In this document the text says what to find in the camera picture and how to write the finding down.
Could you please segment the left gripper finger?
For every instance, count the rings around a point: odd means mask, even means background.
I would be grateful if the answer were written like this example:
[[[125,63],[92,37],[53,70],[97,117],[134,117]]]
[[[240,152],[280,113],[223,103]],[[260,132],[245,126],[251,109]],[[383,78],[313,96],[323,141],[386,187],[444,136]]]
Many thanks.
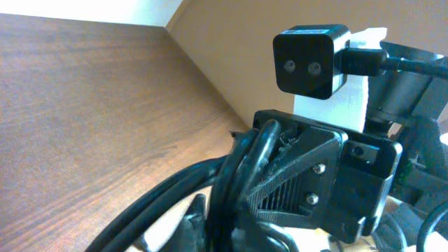
[[[205,252],[206,196],[197,194],[159,252]]]

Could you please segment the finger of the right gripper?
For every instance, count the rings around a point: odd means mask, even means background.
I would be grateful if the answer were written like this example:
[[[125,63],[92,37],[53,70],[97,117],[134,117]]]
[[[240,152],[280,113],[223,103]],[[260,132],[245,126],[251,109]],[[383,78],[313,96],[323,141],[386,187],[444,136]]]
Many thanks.
[[[323,223],[343,149],[343,133],[310,127],[283,147],[248,196],[253,214],[290,228]]]

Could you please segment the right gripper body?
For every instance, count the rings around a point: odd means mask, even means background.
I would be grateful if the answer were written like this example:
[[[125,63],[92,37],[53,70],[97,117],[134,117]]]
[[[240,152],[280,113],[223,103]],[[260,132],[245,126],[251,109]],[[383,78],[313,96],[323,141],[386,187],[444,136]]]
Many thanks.
[[[298,139],[310,127],[343,133],[343,149],[336,179],[323,223],[317,228],[348,244],[361,236],[371,235],[384,210],[402,146],[387,138],[276,110],[256,112],[253,126],[260,128],[269,120],[275,120],[281,126],[273,159],[283,147]]]

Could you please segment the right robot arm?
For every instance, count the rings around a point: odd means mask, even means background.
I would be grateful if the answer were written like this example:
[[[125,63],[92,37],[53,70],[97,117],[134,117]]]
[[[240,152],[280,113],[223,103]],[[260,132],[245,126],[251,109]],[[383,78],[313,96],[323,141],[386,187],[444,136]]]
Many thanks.
[[[259,111],[253,124],[281,126],[276,157],[248,195],[266,221],[322,228],[346,243],[375,232],[388,195],[410,207],[415,227],[399,227],[401,244],[416,235],[418,251],[447,218],[447,150],[437,117],[447,103],[447,58],[381,43],[351,49],[349,68],[378,70],[369,79],[363,132],[275,110]]]

